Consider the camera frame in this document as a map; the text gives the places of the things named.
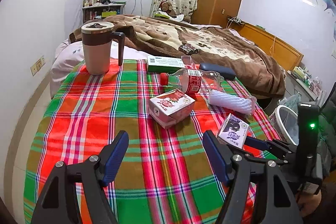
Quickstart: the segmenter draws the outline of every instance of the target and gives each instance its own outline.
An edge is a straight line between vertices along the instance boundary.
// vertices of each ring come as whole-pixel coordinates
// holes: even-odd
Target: mug handle
[[[113,32],[110,38],[111,40],[118,40],[118,65],[121,66],[124,61],[125,34],[123,32]]]

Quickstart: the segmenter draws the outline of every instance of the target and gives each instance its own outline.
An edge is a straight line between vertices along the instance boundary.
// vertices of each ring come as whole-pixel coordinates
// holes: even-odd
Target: electrical outlet
[[[42,56],[42,57],[40,58],[40,60],[41,60],[42,67],[43,67],[43,66],[44,66],[44,64],[45,64],[44,56]]]
[[[30,70],[31,70],[31,74],[33,76],[38,72],[37,67],[36,67],[36,63],[30,67]]]
[[[36,67],[37,67],[37,71],[40,71],[40,69],[42,68],[42,62],[41,59],[39,59],[36,63],[35,63]]]

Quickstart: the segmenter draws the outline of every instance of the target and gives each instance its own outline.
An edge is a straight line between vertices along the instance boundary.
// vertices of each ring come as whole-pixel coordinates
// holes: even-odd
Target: plaid blanket
[[[225,81],[224,91],[247,96],[239,81]],[[105,189],[120,224],[214,223],[227,189],[211,170],[202,133],[217,132],[230,110],[208,105],[197,94],[194,110],[169,130],[149,115],[149,98],[162,94],[158,75],[147,73],[145,60],[111,60],[103,76],[90,75],[79,64],[51,101],[31,145],[24,191],[26,223],[54,164],[76,164],[100,153],[119,130],[129,134],[129,147],[117,177]],[[278,138],[257,106],[249,135]],[[255,156],[273,156],[248,148]],[[243,222],[251,218],[255,185],[247,196]],[[83,187],[76,185],[83,223],[91,223]]]

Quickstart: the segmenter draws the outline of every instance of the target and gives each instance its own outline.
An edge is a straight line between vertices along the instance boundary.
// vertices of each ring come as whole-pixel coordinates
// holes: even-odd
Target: travel mug
[[[82,27],[82,41],[86,68],[92,75],[102,75],[109,71],[110,52],[113,39],[118,40],[118,64],[123,63],[125,34],[112,32],[110,22],[91,22]]]

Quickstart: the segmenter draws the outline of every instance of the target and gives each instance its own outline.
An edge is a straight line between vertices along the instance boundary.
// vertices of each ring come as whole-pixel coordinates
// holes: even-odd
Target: mug lid
[[[113,27],[114,24],[107,21],[91,22],[82,26],[82,33],[97,34],[97,33],[109,32],[112,30]]]

